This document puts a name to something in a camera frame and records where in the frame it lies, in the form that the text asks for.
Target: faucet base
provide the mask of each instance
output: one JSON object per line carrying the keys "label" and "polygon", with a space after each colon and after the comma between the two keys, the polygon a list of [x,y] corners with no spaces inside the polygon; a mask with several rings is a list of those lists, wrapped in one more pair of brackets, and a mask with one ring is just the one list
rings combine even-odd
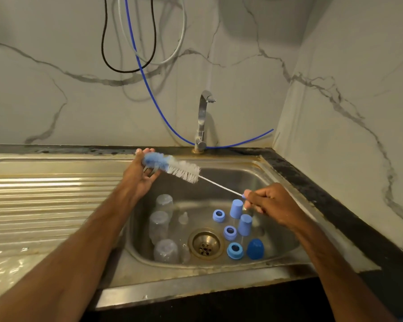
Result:
{"label": "faucet base", "polygon": [[193,148],[193,149],[191,150],[191,152],[192,152],[193,154],[196,154],[196,155],[201,155],[202,153],[204,153],[204,149],[195,149],[195,148]]}

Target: blue hose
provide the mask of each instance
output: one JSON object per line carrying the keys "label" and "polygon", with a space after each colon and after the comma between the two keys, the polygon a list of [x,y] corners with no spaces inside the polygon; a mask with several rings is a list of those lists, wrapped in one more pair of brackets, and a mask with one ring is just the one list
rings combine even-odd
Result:
{"label": "blue hose", "polygon": [[[131,28],[131,20],[130,20],[130,12],[129,12],[129,2],[128,2],[128,0],[125,0],[125,11],[127,12],[127,21],[129,22],[131,43],[133,44],[133,48],[134,48],[135,50],[137,50],[137,48],[136,48],[136,43],[134,42],[133,29]],[[163,112],[161,111],[160,107],[158,106],[158,103],[157,103],[157,101],[156,101],[156,99],[155,99],[155,97],[154,97],[154,95],[153,95],[153,93],[152,93],[152,91],[151,91],[151,88],[150,88],[150,86],[149,86],[149,84],[148,84],[148,81],[146,80],[146,76],[145,76],[144,70],[142,69],[142,65],[140,64],[140,59],[139,59],[139,57],[138,57],[137,55],[136,55],[136,60],[137,60],[137,65],[139,65],[139,69],[140,69],[140,73],[142,74],[142,78],[143,78],[144,81],[145,81],[146,88],[148,89],[149,95],[151,96],[152,101],[154,102],[154,105],[155,105],[155,107],[157,108],[158,113],[160,113],[161,118],[164,120],[164,122],[166,122],[166,124],[167,124],[167,126],[169,127],[169,129],[170,129],[179,139],[181,139],[181,140],[183,140],[183,141],[185,141],[185,142],[187,142],[187,143],[189,143],[190,145],[193,146],[194,143],[191,142],[191,141],[189,141],[189,140],[187,140],[187,139],[185,139],[185,138],[182,137],[181,135],[179,135],[179,133],[177,133],[177,132],[175,131],[175,129],[172,128],[172,126],[170,125],[170,123],[169,123],[169,122],[167,121],[167,119],[164,117]],[[245,141],[242,141],[242,142],[238,142],[238,143],[235,143],[235,144],[233,144],[233,145],[219,146],[219,147],[206,147],[206,148],[207,148],[207,149],[220,149],[220,148],[230,148],[230,147],[235,147],[235,146],[243,145],[244,143],[248,143],[248,142],[251,142],[251,141],[253,141],[253,140],[259,139],[259,138],[265,136],[266,134],[271,133],[273,130],[274,130],[274,129],[270,129],[269,131],[267,131],[267,132],[265,132],[265,133],[263,133],[263,134],[261,134],[261,135],[259,135],[259,136],[256,136],[255,138],[252,138],[252,139],[249,139],[249,140],[245,140]]]}

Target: small nipple brush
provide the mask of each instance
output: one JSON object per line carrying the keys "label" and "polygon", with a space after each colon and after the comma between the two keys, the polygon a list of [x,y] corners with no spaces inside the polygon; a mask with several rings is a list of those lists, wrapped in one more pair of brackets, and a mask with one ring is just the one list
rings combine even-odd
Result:
{"label": "small nipple brush", "polygon": [[238,192],[235,192],[231,189],[226,188],[218,183],[215,183],[208,178],[205,178],[200,175],[200,167],[194,163],[189,163],[187,161],[179,161],[173,156],[164,156],[159,152],[148,152],[145,154],[145,158],[143,159],[142,163],[149,167],[149,168],[157,168],[161,169],[162,171],[175,175],[177,177],[182,178],[184,181],[190,183],[196,183],[199,178],[204,179],[216,186],[219,186],[222,189],[230,191],[235,195],[239,195],[240,197],[244,198],[244,196]]}

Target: black cable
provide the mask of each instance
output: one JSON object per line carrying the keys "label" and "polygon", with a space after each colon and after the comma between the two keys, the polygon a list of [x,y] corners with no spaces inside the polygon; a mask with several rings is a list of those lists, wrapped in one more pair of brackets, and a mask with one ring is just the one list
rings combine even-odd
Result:
{"label": "black cable", "polygon": [[[152,15],[152,25],[154,27],[154,49],[152,50],[152,55],[148,62],[146,62],[143,66],[142,69],[146,68],[148,64],[151,63],[152,59],[154,58],[155,50],[157,48],[157,29],[155,27],[155,17],[154,17],[154,0],[151,0],[151,15]],[[106,57],[104,56],[104,36],[106,35],[106,28],[107,28],[107,2],[104,0],[104,27],[103,27],[103,34],[101,36],[101,55],[103,57],[103,61],[105,64],[112,69],[115,72],[119,73],[134,73],[140,71],[140,69],[135,69],[135,70],[129,70],[129,71],[123,71],[123,70],[117,70],[113,68],[106,60]]]}

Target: faucet spout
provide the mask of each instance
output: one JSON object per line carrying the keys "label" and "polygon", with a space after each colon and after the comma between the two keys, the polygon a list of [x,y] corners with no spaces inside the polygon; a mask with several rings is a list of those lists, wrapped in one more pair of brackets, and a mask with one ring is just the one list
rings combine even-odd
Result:
{"label": "faucet spout", "polygon": [[199,128],[195,135],[194,149],[195,154],[201,154],[206,148],[206,142],[204,141],[204,122],[206,121],[206,108],[208,102],[216,102],[216,99],[210,91],[204,90],[200,96],[199,102]]}

